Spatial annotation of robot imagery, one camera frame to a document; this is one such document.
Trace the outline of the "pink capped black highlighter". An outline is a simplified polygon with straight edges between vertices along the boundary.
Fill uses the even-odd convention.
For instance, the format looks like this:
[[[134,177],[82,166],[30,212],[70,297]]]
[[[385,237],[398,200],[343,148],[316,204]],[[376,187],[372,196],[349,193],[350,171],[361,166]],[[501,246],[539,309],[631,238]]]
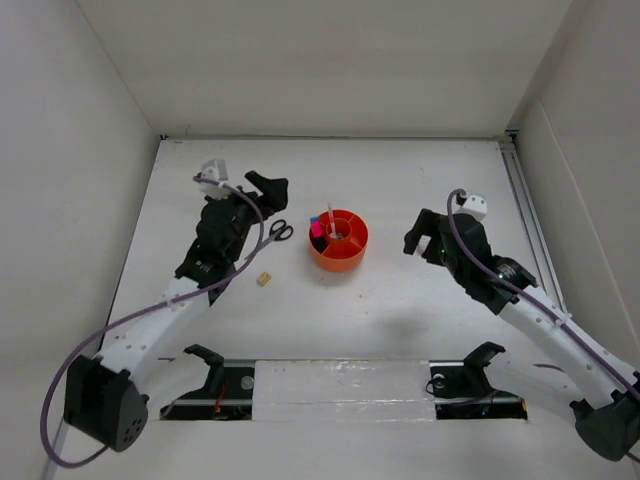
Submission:
[[[314,248],[317,251],[322,252],[326,248],[322,225],[319,222],[313,222],[310,226],[310,231]]]

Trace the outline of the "pink translucent pen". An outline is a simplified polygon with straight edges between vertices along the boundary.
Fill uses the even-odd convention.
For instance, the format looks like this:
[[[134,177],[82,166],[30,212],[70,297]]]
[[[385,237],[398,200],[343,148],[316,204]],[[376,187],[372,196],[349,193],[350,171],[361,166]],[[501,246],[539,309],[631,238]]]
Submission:
[[[338,235],[337,235],[336,223],[335,223],[335,218],[334,218],[334,213],[333,213],[331,203],[327,204],[327,214],[329,218],[330,238],[337,239]]]

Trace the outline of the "small tan eraser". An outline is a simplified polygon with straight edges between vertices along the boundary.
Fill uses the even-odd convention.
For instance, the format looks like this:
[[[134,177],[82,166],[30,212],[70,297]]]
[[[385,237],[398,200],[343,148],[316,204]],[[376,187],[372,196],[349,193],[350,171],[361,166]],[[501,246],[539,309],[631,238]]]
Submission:
[[[257,277],[256,282],[259,286],[265,286],[270,280],[271,275],[268,272],[263,272]]]

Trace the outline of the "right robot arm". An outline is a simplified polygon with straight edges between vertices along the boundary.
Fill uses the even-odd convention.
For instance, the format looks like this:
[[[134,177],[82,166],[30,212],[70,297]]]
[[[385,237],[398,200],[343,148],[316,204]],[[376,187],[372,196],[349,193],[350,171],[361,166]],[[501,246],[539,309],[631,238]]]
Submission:
[[[473,215],[423,209],[404,236],[404,253],[414,254],[422,238],[427,263],[446,268],[471,299],[519,330],[560,370],[554,379],[519,370],[512,392],[531,385],[596,454],[609,461],[630,456],[639,440],[638,369],[563,313],[521,264],[493,254]]]

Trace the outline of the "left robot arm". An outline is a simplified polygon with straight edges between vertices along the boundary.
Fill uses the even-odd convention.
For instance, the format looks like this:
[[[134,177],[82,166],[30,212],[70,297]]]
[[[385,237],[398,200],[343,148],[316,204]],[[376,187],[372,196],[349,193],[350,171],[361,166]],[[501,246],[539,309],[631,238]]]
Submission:
[[[162,299],[111,323],[121,330],[118,338],[94,356],[77,352],[68,361],[63,418],[103,448],[122,452],[137,440],[148,419],[143,385],[159,354],[254,259],[243,252],[251,228],[263,238],[265,220],[286,209],[288,179],[254,170],[245,177],[254,187],[250,192],[204,172],[195,176],[225,195],[206,198],[196,238]]]

